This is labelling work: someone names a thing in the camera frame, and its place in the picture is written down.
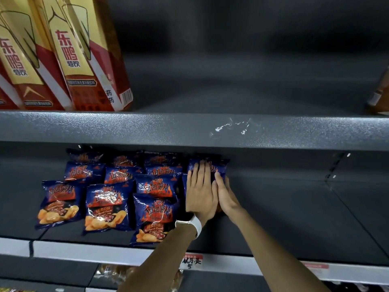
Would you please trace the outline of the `person's right hand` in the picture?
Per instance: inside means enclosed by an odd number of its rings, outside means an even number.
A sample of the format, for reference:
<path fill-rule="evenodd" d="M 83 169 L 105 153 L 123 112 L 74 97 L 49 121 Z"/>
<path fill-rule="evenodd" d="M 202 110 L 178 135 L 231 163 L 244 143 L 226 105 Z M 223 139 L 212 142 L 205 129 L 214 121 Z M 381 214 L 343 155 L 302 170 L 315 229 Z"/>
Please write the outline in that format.
<path fill-rule="evenodd" d="M 230 187 L 230 182 L 228 178 L 228 197 L 219 198 L 219 204 L 222 211 L 229 217 L 229 219 L 236 225 L 240 214 L 243 212 L 243 207 L 238 202 L 237 197 Z"/>

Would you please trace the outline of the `person's left hand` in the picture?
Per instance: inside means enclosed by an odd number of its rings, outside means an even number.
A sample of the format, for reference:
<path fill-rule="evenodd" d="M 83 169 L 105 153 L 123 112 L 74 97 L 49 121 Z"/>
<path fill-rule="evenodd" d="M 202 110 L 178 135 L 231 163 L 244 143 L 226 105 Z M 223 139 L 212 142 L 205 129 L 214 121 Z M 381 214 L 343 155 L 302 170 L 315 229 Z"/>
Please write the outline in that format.
<path fill-rule="evenodd" d="M 186 211 L 196 214 L 204 227 L 216 213 L 217 205 L 212 204 L 212 182 L 210 165 L 206 162 L 203 187 L 198 187 L 198 167 L 195 163 L 191 189 L 186 190 Z"/>

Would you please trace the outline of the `blue chip packet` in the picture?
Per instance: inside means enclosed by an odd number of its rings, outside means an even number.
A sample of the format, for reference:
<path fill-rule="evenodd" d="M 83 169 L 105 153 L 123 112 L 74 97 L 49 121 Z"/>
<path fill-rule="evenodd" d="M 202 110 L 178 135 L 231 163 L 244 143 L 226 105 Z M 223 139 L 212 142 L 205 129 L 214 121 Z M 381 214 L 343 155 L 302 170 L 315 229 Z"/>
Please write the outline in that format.
<path fill-rule="evenodd" d="M 215 180 L 215 172 L 219 172 L 221 177 L 224 179 L 226 174 L 226 169 L 229 164 L 230 160 L 222 160 L 220 158 L 213 158 L 213 157 L 200 157 L 195 156 L 192 158 L 189 158 L 188 165 L 187 165 L 187 171 L 193 171 L 195 163 L 200 163 L 201 160 L 204 160 L 205 162 L 208 162 L 210 165 L 211 170 L 211 182 Z"/>

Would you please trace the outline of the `person's left forearm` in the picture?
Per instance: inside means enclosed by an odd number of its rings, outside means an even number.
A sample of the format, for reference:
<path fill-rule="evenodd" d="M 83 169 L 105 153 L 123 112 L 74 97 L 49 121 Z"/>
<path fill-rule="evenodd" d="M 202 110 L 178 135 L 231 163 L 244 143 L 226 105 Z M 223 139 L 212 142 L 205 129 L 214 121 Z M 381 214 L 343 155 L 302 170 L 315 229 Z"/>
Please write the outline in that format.
<path fill-rule="evenodd" d="M 190 243 L 193 225 L 179 224 L 148 258 L 130 273 L 117 292 L 168 292 Z"/>

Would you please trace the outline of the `person's right forearm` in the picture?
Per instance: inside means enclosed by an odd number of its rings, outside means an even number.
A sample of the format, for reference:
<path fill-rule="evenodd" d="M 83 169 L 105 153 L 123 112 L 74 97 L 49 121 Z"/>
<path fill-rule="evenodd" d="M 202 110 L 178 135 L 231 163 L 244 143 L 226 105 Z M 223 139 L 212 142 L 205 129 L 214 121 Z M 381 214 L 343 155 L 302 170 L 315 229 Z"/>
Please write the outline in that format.
<path fill-rule="evenodd" d="M 243 235 L 271 292 L 331 292 L 245 209 L 234 209 L 229 218 Z"/>

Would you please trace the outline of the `white wrist watch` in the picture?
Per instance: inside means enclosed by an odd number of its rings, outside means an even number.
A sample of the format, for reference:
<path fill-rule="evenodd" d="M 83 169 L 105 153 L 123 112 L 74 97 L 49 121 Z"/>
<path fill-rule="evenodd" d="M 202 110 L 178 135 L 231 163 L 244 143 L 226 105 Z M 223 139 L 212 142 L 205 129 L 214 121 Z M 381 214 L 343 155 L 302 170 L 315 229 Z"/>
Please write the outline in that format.
<path fill-rule="evenodd" d="M 185 212 L 182 214 L 180 218 L 175 221 L 175 227 L 177 228 L 179 225 L 191 225 L 194 227 L 196 229 L 195 239 L 197 239 L 198 235 L 201 234 L 202 223 L 196 214 L 192 212 Z"/>

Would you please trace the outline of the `grey metal shelf board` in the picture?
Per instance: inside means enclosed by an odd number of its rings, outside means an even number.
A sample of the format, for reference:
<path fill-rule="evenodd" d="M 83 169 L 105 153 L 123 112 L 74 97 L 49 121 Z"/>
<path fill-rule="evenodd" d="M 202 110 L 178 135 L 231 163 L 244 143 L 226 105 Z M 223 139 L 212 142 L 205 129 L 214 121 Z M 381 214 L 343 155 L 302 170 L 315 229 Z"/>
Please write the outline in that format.
<path fill-rule="evenodd" d="M 0 141 L 389 151 L 387 54 L 125 56 L 130 112 L 0 111 Z"/>
<path fill-rule="evenodd" d="M 27 239 L 27 255 L 120 265 L 140 264 L 151 247 L 130 247 L 131 233 L 83 236 L 81 222 L 37 231 L 40 183 L 63 177 L 76 144 L 0 142 L 0 235 Z M 190 146 L 101 145 L 101 149 L 219 154 L 241 205 L 323 280 L 389 285 L 389 152 Z"/>

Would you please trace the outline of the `red white price tag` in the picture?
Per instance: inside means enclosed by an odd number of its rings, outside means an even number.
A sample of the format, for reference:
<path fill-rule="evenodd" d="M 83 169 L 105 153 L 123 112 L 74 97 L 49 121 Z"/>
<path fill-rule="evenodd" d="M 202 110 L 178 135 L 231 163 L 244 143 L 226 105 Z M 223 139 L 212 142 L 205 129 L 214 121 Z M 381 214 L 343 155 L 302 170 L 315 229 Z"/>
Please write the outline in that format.
<path fill-rule="evenodd" d="M 180 270 L 203 270 L 203 254 L 200 253 L 185 253 L 180 266 Z"/>

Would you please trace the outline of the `rows of blue snack bags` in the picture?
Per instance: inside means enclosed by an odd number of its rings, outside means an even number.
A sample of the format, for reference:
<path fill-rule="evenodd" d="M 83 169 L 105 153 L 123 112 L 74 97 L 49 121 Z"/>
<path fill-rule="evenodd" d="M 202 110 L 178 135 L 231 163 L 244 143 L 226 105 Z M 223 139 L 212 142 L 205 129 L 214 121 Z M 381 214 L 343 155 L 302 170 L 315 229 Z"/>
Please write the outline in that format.
<path fill-rule="evenodd" d="M 41 182 L 36 229 L 84 221 L 83 233 L 134 231 L 131 245 L 162 242 L 179 207 L 182 153 L 67 149 L 62 180 Z"/>

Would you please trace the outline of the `clear bread package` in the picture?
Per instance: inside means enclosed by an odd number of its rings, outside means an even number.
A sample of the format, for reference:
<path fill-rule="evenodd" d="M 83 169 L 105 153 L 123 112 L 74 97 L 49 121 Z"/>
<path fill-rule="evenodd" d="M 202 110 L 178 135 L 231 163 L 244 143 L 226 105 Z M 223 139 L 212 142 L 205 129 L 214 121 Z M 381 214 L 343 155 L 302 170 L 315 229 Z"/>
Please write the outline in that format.
<path fill-rule="evenodd" d="M 117 289 L 136 269 L 137 266 L 133 265 L 99 264 L 89 286 L 99 289 Z M 169 292 L 178 292 L 183 278 L 183 270 L 179 269 Z"/>

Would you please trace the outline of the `red price label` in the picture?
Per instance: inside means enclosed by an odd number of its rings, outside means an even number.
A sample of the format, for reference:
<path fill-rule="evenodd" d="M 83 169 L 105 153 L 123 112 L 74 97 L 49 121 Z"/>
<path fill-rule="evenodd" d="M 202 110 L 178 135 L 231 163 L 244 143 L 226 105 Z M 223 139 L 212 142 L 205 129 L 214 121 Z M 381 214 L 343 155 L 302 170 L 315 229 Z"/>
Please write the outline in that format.
<path fill-rule="evenodd" d="M 329 265 L 321 262 L 301 261 L 305 267 L 313 270 L 328 270 Z"/>

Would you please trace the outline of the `gold red drink carton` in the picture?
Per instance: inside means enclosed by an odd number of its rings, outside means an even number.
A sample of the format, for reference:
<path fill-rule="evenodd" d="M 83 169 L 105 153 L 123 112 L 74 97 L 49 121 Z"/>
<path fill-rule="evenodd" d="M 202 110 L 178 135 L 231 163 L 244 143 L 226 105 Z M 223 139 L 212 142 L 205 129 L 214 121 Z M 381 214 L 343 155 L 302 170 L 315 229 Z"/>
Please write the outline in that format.
<path fill-rule="evenodd" d="M 0 61 L 0 110 L 23 110 L 24 105 Z"/>
<path fill-rule="evenodd" d="M 0 0 L 0 59 L 25 109 L 74 110 L 35 0 Z"/>
<path fill-rule="evenodd" d="M 134 100 L 108 0 L 35 0 L 77 111 L 123 112 Z"/>

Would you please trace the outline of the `orange drink bottle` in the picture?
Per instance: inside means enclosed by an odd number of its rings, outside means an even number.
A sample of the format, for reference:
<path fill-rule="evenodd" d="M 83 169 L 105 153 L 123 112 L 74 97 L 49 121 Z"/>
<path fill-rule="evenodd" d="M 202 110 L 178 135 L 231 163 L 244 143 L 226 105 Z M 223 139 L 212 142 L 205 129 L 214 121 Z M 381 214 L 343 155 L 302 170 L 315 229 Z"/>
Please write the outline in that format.
<path fill-rule="evenodd" d="M 389 117 L 389 65 L 367 100 L 367 110 L 372 114 Z"/>

